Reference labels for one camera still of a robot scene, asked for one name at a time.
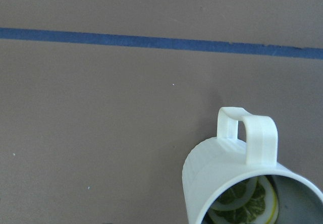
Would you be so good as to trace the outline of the white mug with handle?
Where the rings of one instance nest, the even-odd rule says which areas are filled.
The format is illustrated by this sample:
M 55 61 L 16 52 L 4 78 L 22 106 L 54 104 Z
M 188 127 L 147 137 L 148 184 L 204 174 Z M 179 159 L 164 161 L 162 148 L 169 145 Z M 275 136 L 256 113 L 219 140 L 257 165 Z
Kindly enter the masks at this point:
M 217 135 L 196 145 L 182 169 L 189 223 L 203 223 L 211 204 L 229 187 L 267 176 L 278 196 L 277 223 L 322 223 L 322 191 L 277 161 L 278 132 L 267 116 L 222 107 Z

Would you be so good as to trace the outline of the lemon slices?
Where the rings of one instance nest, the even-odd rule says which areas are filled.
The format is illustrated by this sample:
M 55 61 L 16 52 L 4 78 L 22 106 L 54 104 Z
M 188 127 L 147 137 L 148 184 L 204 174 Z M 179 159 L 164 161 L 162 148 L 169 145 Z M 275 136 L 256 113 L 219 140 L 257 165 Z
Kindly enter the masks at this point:
M 234 184 L 209 207 L 210 223 L 275 223 L 279 202 L 266 176 L 252 177 Z

